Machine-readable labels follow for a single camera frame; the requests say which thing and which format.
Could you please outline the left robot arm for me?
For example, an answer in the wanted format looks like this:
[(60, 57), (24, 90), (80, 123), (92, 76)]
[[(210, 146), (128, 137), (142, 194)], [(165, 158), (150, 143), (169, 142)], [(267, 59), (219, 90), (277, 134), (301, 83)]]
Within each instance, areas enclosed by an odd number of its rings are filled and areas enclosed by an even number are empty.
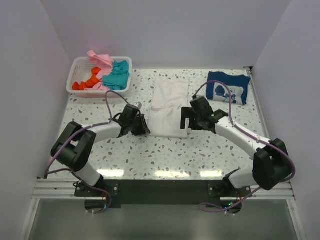
[(84, 126), (74, 121), (68, 123), (50, 155), (52, 160), (68, 167), (86, 183), (86, 191), (99, 196), (104, 190), (104, 178), (89, 163), (94, 144), (109, 139), (121, 138), (128, 133), (143, 136), (150, 133), (145, 115), (134, 105), (127, 104), (121, 113), (108, 122)]

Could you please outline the white t-shirt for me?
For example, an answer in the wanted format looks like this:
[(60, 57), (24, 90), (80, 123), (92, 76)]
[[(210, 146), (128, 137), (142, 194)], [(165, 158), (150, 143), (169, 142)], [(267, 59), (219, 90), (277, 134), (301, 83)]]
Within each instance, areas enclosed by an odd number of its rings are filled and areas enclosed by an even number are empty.
[(186, 79), (156, 78), (147, 126), (153, 137), (188, 137), (181, 129), (181, 110), (189, 106), (189, 81)]

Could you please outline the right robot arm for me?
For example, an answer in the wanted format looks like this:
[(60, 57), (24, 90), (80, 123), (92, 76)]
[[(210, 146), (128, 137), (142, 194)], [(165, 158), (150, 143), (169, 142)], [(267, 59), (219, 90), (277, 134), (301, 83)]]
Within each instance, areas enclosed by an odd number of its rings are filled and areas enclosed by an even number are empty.
[(181, 108), (180, 128), (208, 131), (241, 148), (253, 161), (252, 167), (238, 168), (223, 178), (223, 192), (235, 196), (243, 187), (258, 185), (269, 191), (296, 173), (285, 143), (261, 137), (236, 123), (230, 112), (213, 111), (205, 97), (193, 97), (189, 107)]

